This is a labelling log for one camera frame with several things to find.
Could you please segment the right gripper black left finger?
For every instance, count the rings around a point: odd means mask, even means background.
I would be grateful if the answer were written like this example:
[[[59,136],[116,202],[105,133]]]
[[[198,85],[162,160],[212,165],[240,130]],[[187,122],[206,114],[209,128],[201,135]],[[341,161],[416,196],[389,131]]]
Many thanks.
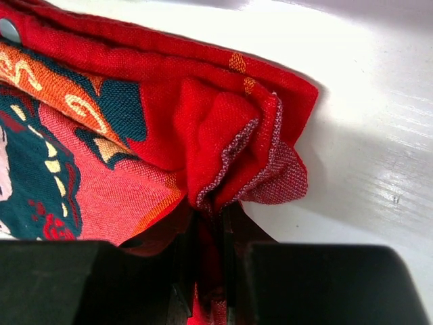
[[[196,214],[185,202],[119,246],[1,241],[2,324],[185,324]]]

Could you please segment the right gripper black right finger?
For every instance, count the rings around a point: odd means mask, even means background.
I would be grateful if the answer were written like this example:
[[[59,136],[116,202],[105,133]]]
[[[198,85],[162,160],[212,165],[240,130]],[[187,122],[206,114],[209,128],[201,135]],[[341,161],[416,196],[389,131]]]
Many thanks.
[[[228,324],[427,324],[397,253],[279,243],[240,204],[222,212]]]

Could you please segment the red patterned cloth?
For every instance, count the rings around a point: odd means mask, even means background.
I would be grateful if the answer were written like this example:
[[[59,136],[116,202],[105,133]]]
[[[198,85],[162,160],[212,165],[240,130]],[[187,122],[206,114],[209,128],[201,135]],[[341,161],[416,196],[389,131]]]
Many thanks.
[[[223,324],[223,208],[305,196],[318,89],[262,60],[46,1],[1,2],[1,232],[121,244],[202,214],[190,324]]]

